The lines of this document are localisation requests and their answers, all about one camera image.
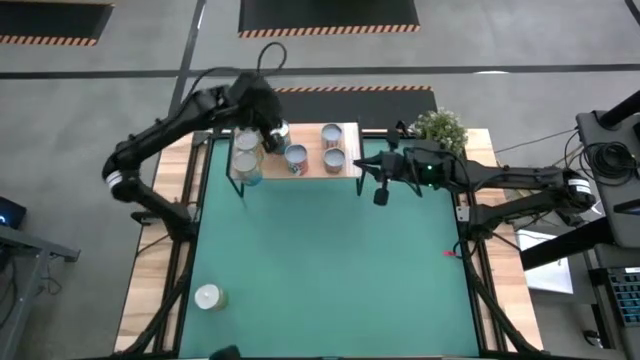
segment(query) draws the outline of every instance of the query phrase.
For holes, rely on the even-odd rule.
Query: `gray floor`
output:
[[[0,45],[1,72],[176,70],[196,0],[117,1],[94,48]],[[253,67],[268,40],[238,39],[238,1],[209,0],[191,68]],[[640,27],[622,0],[416,0],[422,31],[280,39],[288,67],[567,65],[640,63]],[[274,51],[267,66],[278,61]],[[231,79],[207,80],[204,84]],[[575,126],[638,89],[635,72],[277,77],[274,86],[431,85],[438,105],[501,149]],[[166,115],[175,79],[1,80],[0,195],[29,208],[25,230],[82,248],[53,267],[64,284],[42,295],[20,359],[110,353],[139,235],[130,206],[113,201],[100,168],[116,142]],[[390,123],[398,119],[389,119]],[[566,137],[505,152],[512,165],[547,165]],[[155,161],[145,165],[151,180]],[[620,358],[581,341],[589,314],[536,304],[545,348]]]

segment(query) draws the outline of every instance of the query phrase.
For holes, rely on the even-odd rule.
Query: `green plant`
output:
[[[419,139],[439,142],[456,155],[461,155],[467,145],[467,130],[460,125],[460,117],[443,108],[439,108],[438,112],[418,115],[418,120],[411,124],[409,130]]]

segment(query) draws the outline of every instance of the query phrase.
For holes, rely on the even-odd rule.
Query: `open can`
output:
[[[260,145],[260,133],[255,130],[239,130],[236,133],[233,144],[240,151],[255,153],[258,162],[261,162],[264,158],[262,146]]]
[[[278,143],[275,153],[283,155],[287,146],[291,145],[291,133],[289,132],[289,123],[282,120],[282,126],[278,129],[271,130],[271,136]]]
[[[326,150],[323,159],[324,168],[330,174],[337,174],[344,167],[344,152],[338,148]]]
[[[331,149],[340,146],[342,129],[337,124],[327,124],[322,127],[322,148]]]
[[[289,145],[284,151],[284,157],[287,159],[287,166],[292,174],[302,176],[309,170],[307,149],[304,146]]]
[[[240,151],[233,157],[233,168],[247,186],[256,186],[262,181],[262,169],[258,157],[253,152]]]

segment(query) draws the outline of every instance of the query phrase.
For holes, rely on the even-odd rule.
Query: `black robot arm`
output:
[[[187,96],[179,109],[150,128],[117,144],[107,159],[102,178],[111,194],[123,202],[136,202],[158,215],[171,239],[190,241],[195,228],[187,207],[172,203],[140,180],[140,164],[181,137],[197,130],[227,127],[255,128],[267,152],[277,146],[271,130],[282,126],[281,105],[269,84],[256,73],[242,73],[232,86],[219,86]]]
[[[445,188],[456,194],[474,193],[482,188],[540,191],[497,206],[459,207],[458,224],[461,235],[467,239],[491,238],[493,230],[506,220],[556,209],[580,213],[595,203],[589,182],[569,169],[484,166],[476,161],[462,160],[429,140],[416,140],[413,146],[404,148],[400,154],[395,152],[399,135],[394,129],[389,129],[387,140],[389,151],[354,161],[356,166],[382,183],[374,197],[378,205],[387,203],[389,181],[409,184],[418,196],[422,196],[420,186],[436,190]]]

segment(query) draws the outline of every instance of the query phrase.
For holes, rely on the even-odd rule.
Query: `black floor mat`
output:
[[[362,129],[388,129],[398,120],[411,124],[436,111],[430,86],[326,86],[276,88],[291,123],[358,121]]]
[[[112,4],[0,1],[0,43],[94,46]]]
[[[242,38],[415,32],[413,0],[241,0]]]

